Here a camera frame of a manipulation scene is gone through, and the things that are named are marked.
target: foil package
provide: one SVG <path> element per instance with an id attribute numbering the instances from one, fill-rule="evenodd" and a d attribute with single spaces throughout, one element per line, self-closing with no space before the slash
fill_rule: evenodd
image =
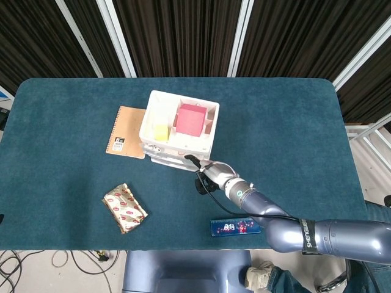
<path id="1" fill-rule="evenodd" d="M 108 192 L 102 201 L 111 211 L 122 234 L 140 225 L 148 216 L 125 183 Z"/>

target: jeans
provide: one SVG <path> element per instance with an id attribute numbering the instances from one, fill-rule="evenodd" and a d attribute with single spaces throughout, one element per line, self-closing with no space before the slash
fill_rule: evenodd
<path id="1" fill-rule="evenodd" d="M 368 219 L 391 223 L 391 209 L 375 203 L 366 202 Z M 365 268 L 356 261 L 349 261 L 350 275 L 343 293 L 376 293 L 375 287 Z M 367 263 L 382 293 L 391 292 L 391 266 Z M 310 293 L 293 278 L 288 270 L 274 267 L 270 274 L 268 290 L 273 293 Z"/>

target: black strap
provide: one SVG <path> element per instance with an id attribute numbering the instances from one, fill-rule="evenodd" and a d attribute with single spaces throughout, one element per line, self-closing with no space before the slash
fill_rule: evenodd
<path id="1" fill-rule="evenodd" d="M 303 233 L 303 255 L 319 254 L 315 241 L 315 221 L 300 219 L 301 232 Z"/>

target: teal tablecloth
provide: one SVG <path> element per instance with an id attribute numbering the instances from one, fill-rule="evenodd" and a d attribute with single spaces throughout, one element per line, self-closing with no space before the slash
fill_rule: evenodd
<path id="1" fill-rule="evenodd" d="M 105 153 L 120 105 L 152 90 L 220 103 L 211 158 L 292 215 L 366 219 L 338 99 L 329 81 L 293 78 L 30 79 L 0 143 L 0 249 L 267 248 L 264 234 L 212 238 L 229 217 L 195 175 Z M 121 235 L 105 193 L 127 183 L 149 216 Z M 223 192 L 220 200 L 230 209 Z"/>

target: notebook label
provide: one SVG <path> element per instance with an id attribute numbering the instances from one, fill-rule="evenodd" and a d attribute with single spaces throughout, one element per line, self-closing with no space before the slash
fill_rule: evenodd
<path id="1" fill-rule="evenodd" d="M 125 144 L 125 139 L 123 137 L 116 137 L 115 142 L 112 145 L 112 150 L 113 151 L 122 151 L 124 144 Z"/>

